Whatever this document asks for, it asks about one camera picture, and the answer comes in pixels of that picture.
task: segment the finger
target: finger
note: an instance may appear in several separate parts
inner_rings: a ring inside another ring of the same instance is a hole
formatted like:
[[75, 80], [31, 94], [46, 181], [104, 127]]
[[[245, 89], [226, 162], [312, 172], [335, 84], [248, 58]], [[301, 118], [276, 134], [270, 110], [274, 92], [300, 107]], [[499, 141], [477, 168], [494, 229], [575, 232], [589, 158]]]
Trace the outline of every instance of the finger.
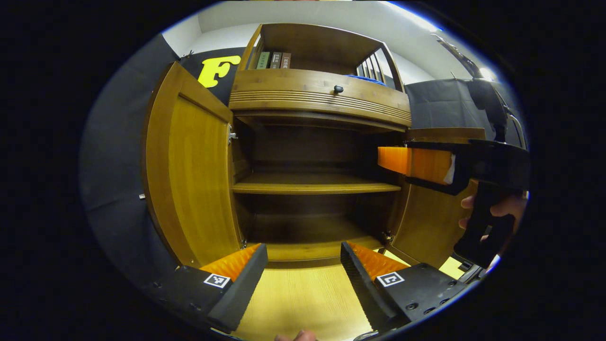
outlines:
[[293, 339], [289, 338], [288, 336], [278, 334], [273, 341], [293, 341]]
[[470, 195], [469, 197], [461, 200], [461, 207], [465, 209], [473, 208], [473, 202], [475, 201], [475, 199], [475, 195]]
[[495, 217], [503, 217], [507, 214], [512, 214], [519, 220], [524, 213], [526, 207], [526, 199], [519, 195], [510, 195], [500, 203], [490, 208], [490, 213]]
[[463, 218], [459, 220], [459, 227], [462, 229], [467, 229], [467, 223], [469, 222], [469, 218]]
[[316, 341], [316, 333], [310, 330], [302, 330], [295, 337], [294, 341]]

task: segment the wooden cabinet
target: wooden cabinet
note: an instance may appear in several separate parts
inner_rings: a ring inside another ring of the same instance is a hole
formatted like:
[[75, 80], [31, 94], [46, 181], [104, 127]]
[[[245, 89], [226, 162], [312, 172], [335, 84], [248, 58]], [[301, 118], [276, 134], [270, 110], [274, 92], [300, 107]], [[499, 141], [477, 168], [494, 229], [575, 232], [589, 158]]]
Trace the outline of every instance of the wooden cabinet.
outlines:
[[[291, 53], [290, 68], [256, 69], [262, 52]], [[385, 68], [377, 54], [385, 59]], [[348, 76], [385, 81], [384, 69], [390, 70], [394, 89]], [[343, 91], [335, 92], [335, 86]], [[408, 96], [385, 43], [307, 24], [259, 26], [236, 72], [229, 108], [236, 117], [242, 110], [293, 110], [350, 116], [396, 129], [411, 125]]]
[[[289, 30], [293, 39], [284, 39]], [[263, 48], [292, 53], [293, 69], [250, 70]], [[143, 164], [151, 216], [179, 263], [203, 266], [262, 242], [274, 265], [338, 264], [344, 240], [409, 263], [444, 262], [473, 185], [458, 197], [407, 185], [377, 165], [377, 147], [407, 138], [465, 143], [484, 131], [409, 129], [390, 58], [398, 89], [339, 73], [365, 68], [383, 48], [388, 54], [382, 42], [327, 27], [262, 25], [230, 108], [178, 63], [167, 69], [150, 101]]]

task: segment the yellow letter f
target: yellow letter f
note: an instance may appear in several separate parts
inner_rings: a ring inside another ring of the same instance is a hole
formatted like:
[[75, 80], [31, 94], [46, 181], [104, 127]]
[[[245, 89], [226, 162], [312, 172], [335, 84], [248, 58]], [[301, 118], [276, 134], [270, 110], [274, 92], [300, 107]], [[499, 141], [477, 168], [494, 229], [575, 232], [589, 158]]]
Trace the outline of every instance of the yellow letter f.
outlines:
[[203, 61], [202, 65], [204, 66], [202, 67], [200, 77], [198, 77], [200, 84], [204, 87], [213, 87], [219, 84], [215, 80], [215, 75], [219, 75], [220, 78], [225, 77], [231, 66], [228, 63], [238, 65], [240, 63], [240, 56], [210, 58]]

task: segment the book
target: book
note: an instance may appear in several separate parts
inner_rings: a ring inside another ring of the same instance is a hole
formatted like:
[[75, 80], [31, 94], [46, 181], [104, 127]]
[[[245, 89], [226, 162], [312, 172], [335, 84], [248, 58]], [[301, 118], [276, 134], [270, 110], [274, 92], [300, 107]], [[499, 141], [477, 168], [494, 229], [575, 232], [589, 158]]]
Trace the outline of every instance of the book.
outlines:
[[269, 52], [261, 52], [259, 62], [257, 62], [257, 69], [267, 69], [267, 62], [269, 62]]
[[270, 69], [279, 69], [280, 68], [280, 58], [282, 58], [282, 52], [274, 52], [271, 57]]
[[280, 69], [290, 69], [290, 53], [284, 52], [282, 54], [282, 61], [280, 62]]

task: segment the door hinge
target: door hinge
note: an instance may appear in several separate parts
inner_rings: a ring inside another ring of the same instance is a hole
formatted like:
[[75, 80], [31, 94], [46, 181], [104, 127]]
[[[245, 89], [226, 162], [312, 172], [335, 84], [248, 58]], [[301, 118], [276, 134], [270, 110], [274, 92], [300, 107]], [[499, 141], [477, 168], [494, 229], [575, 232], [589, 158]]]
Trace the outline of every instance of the door hinge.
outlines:
[[232, 131], [232, 127], [231, 124], [229, 124], [229, 133], [227, 135], [227, 145], [229, 146], [231, 144], [231, 139], [237, 140], [238, 136], [236, 136], [236, 133], [234, 133]]

